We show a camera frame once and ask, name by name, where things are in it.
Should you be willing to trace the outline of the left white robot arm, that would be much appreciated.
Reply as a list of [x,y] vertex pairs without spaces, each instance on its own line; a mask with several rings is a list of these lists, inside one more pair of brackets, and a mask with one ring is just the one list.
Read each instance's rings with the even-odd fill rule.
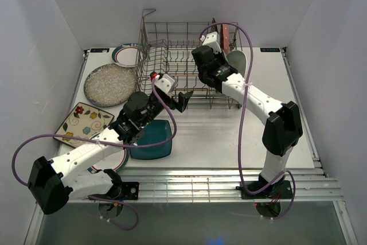
[[45,157],[33,163],[27,187],[46,215],[59,211],[70,199],[89,195],[117,198],[123,183],[112,170],[82,175],[82,172],[102,159],[130,148],[143,135],[143,130],[165,108],[184,112],[192,92],[179,93],[178,100],[157,88],[150,95],[134,92],[130,95],[116,121],[92,140],[57,156]]

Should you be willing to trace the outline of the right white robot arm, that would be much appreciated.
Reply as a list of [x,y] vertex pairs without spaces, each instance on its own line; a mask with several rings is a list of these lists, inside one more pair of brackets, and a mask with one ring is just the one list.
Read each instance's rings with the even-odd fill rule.
[[241,103],[244,111],[250,110],[264,125],[261,140],[267,152],[263,169],[257,181],[239,188],[247,196],[273,197],[284,181],[289,155],[303,135],[298,105],[276,100],[252,85],[245,78],[247,57],[240,50],[225,55],[199,46],[192,56],[202,83]]

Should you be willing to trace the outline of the cream floral square plate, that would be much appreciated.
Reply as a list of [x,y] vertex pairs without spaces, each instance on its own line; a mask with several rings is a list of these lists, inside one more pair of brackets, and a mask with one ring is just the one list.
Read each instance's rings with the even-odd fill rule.
[[114,115],[109,112],[78,102],[56,131],[57,135],[67,137],[55,137],[55,139],[70,147],[79,147],[84,141],[71,137],[90,139],[90,137],[103,131],[113,119]]

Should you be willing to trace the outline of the black floral square plate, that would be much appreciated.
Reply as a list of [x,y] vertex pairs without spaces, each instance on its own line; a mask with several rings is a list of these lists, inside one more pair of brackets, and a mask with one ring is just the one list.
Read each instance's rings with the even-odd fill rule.
[[211,33],[214,33],[214,32],[219,33],[219,31],[218,31],[218,23],[217,23],[217,21],[216,21],[215,18],[212,18],[212,25],[210,27],[210,32]]

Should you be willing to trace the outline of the white oval plate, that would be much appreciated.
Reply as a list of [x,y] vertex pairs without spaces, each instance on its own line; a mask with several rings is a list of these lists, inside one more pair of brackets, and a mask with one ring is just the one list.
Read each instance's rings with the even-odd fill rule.
[[233,50],[228,53],[227,60],[230,66],[234,67],[242,77],[245,77],[247,70],[247,57],[244,52]]

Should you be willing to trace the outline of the large teal red rimmed plate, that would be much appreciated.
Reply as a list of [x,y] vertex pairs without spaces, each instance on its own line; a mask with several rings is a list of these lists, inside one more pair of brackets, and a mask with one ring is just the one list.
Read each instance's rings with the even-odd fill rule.
[[121,147],[119,147],[118,149],[120,149],[119,152],[109,155],[105,159],[92,165],[87,169],[87,171],[91,174],[94,174],[98,170],[104,169],[112,169],[115,172],[119,172],[120,170],[122,170],[128,162],[130,155],[128,154],[126,149],[122,149]]

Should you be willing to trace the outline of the teal square plate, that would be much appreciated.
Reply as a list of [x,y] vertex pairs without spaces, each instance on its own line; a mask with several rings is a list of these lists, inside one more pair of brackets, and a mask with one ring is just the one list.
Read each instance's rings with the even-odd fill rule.
[[[137,145],[150,145],[167,140],[172,135],[168,120],[154,120],[144,129]],[[130,157],[136,160],[156,160],[170,155],[172,141],[159,146],[129,149]]]

